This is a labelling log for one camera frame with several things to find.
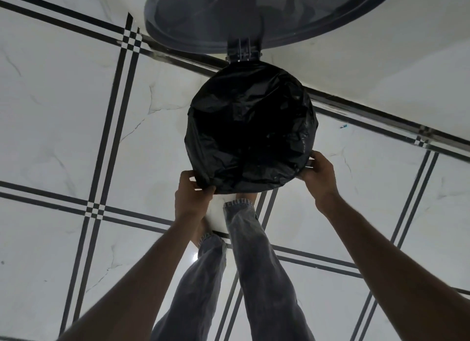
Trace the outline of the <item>person's right hand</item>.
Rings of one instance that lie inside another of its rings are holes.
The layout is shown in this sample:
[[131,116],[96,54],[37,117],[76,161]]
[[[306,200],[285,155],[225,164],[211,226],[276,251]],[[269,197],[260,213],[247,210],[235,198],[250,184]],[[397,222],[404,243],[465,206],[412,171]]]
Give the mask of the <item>person's right hand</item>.
[[316,171],[315,181],[303,182],[318,208],[330,198],[339,196],[333,165],[322,153],[312,150],[305,167],[313,167]]

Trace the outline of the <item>person's left hand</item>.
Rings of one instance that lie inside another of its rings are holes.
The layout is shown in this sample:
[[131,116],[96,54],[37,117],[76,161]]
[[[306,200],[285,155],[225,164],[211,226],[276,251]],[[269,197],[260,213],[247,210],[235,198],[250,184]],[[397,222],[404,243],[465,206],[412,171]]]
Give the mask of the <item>person's left hand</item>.
[[200,201],[196,197],[196,188],[199,187],[192,170],[182,171],[179,178],[178,189],[175,192],[175,220],[200,222],[205,217],[210,201]]

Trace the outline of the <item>black plastic trash bag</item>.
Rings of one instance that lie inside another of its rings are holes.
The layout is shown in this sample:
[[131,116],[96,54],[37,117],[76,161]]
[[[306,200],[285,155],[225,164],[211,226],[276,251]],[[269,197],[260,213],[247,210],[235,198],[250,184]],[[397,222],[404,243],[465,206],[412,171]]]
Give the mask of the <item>black plastic trash bag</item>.
[[197,92],[185,146],[199,188],[259,193],[307,165],[319,122],[304,86],[262,61],[231,63]]

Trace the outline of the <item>person's right forearm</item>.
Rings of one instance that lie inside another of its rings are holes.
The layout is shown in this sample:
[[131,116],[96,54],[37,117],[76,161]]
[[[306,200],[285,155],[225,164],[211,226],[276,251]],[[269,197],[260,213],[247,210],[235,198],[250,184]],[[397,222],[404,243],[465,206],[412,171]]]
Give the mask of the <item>person's right forearm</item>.
[[470,301],[398,249],[334,192],[315,199],[402,341],[470,341]]

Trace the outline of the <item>person's left forearm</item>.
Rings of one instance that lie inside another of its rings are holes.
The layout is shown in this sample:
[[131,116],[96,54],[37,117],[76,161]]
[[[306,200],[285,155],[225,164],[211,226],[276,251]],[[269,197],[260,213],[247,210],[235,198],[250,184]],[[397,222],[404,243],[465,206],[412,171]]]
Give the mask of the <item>person's left forearm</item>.
[[149,341],[176,268],[199,223],[175,221],[57,341]]

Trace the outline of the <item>person's left foot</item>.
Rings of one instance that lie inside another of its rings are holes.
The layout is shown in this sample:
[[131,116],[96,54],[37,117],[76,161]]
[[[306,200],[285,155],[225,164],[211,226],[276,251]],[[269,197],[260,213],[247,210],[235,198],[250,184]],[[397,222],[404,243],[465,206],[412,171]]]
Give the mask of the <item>person's left foot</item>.
[[206,217],[203,217],[201,222],[196,226],[196,229],[193,232],[190,240],[197,248],[200,248],[202,241],[212,234],[213,232],[208,223],[208,220]]

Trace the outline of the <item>grey trash bin lid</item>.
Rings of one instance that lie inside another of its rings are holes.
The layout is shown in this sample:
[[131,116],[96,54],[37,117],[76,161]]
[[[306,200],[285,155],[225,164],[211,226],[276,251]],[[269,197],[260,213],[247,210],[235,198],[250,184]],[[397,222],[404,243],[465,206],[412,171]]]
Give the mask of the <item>grey trash bin lid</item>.
[[192,54],[260,52],[343,27],[385,0],[146,0],[145,29]]

